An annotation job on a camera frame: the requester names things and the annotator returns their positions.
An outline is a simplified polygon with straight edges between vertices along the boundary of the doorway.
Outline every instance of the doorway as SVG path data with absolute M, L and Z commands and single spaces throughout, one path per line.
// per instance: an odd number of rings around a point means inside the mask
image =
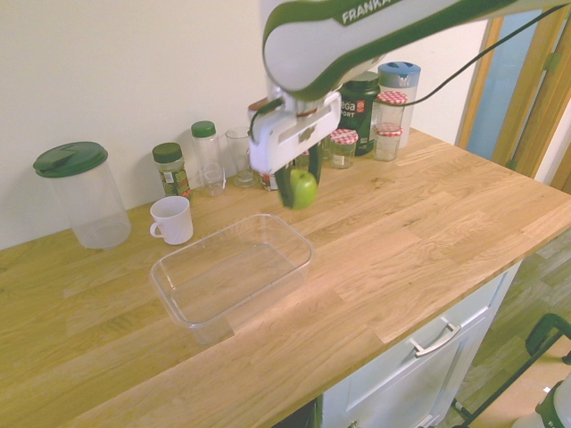
M 535 177 L 571 98 L 569 7 L 486 55 L 476 70 L 457 145 Z M 542 11 L 489 22 L 484 47 Z M 571 153 L 569 154 L 571 173 Z

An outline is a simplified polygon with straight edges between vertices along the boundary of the white mug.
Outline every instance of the white mug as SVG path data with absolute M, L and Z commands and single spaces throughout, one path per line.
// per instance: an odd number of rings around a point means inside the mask
M 179 245 L 192 238 L 193 220 L 190 216 L 190 202 L 182 196 L 167 196 L 151 207 L 154 223 L 151 235 L 164 239 L 170 245 Z

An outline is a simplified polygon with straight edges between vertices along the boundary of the black cable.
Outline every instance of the black cable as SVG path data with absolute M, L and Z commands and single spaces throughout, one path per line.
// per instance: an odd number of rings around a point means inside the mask
M 275 100 L 271 100 L 269 103 L 266 103 L 264 105 L 262 105 L 252 116 L 252 120 L 250 120 L 250 130 L 248 131 L 248 134 L 250 135 L 250 137 L 252 138 L 252 141 L 255 142 L 254 138 L 253 138 L 253 122 L 256 121 L 256 119 L 258 118 L 258 116 L 260 116 L 261 114 L 266 114 L 269 113 L 272 110 L 275 110 L 277 107 L 279 107 L 280 105 L 282 105 L 284 103 L 284 100 L 282 98 L 276 98 Z
M 529 27 L 531 27 L 532 25 L 534 25 L 536 22 L 542 20 L 543 18 L 545 18 L 546 16 L 551 15 L 552 13 L 554 13 L 555 11 L 558 11 L 559 9 L 561 9 L 562 7 L 565 7 L 566 5 L 563 4 L 561 6 L 555 6 L 552 7 L 551 9 L 549 9 L 546 12 L 543 12 L 541 15 L 533 18 L 531 21 L 527 22 L 527 24 L 522 25 L 521 27 L 519 27 L 518 29 L 512 31 L 511 33 L 509 33 L 507 36 L 505 36 L 503 39 L 498 40 L 496 43 L 494 43 L 493 45 L 487 47 L 486 49 L 484 49 L 481 53 L 479 53 L 478 55 L 476 55 L 472 60 L 470 60 L 469 62 L 466 63 L 466 65 L 464 65 L 462 68 L 460 68 L 458 71 L 456 71 L 454 74 L 452 74 L 449 78 L 447 78 L 446 80 L 443 81 L 443 83 L 441 83 L 435 90 L 433 90 L 430 94 L 420 98 L 419 100 L 413 101 L 412 103 L 406 103 L 406 104 L 399 104 L 399 107 L 408 107 L 410 105 L 414 105 L 414 104 L 418 104 L 418 103 L 422 103 L 424 101 L 426 101 L 428 98 L 430 98 L 432 95 L 436 94 L 438 91 L 440 91 L 443 87 L 445 87 L 446 85 L 448 85 L 453 79 L 455 79 L 458 75 L 460 75 L 461 73 L 463 73 L 468 67 L 470 67 L 474 62 L 478 61 L 480 58 L 482 58 L 484 55 L 488 54 L 490 51 L 492 51 L 493 49 L 495 49 L 496 47 L 498 47 L 499 45 L 507 42 L 508 40 L 510 40 L 511 38 L 517 36 L 519 33 L 521 33 L 522 31 L 524 31 L 525 29 L 528 29 Z

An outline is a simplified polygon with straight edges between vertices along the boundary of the glass jar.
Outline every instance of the glass jar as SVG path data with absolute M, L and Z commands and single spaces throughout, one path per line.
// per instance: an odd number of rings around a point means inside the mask
M 221 194 L 226 187 L 226 173 L 216 127 L 209 120 L 201 120 L 193 124 L 191 131 L 204 191 L 210 196 Z
M 190 200 L 192 193 L 180 145 L 177 143 L 157 145 L 153 148 L 153 159 L 161 175 L 165 196 L 184 196 Z
M 348 169 L 353 164 L 359 134 L 351 129 L 336 129 L 329 136 L 331 168 Z
M 407 100 L 408 97 L 404 93 L 397 91 L 386 91 L 377 95 L 373 106 L 373 129 L 383 128 L 393 131 L 401 129 L 404 112 L 402 105 Z
M 375 150 L 373 156 L 377 161 L 394 161 L 399 151 L 402 128 L 394 130 L 392 127 L 375 128 Z

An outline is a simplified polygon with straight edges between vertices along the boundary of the clear plastic bottle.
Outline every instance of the clear plastic bottle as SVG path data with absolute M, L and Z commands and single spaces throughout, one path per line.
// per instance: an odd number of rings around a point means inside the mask
M 184 196 L 191 199 L 192 193 L 185 171 L 185 158 L 177 143 L 163 143 L 153 148 L 154 163 L 161 175 L 166 196 Z
M 378 66 L 378 84 L 381 92 L 399 91 L 408 97 L 407 103 L 415 101 L 418 81 L 420 80 L 420 67 L 410 62 L 388 62 Z M 401 127 L 402 137 L 399 147 L 405 147 L 409 141 L 410 123 L 414 105 L 404 108 Z
M 201 120 L 191 131 L 204 191 L 210 196 L 221 194 L 226 187 L 226 173 L 216 127 L 209 120 Z

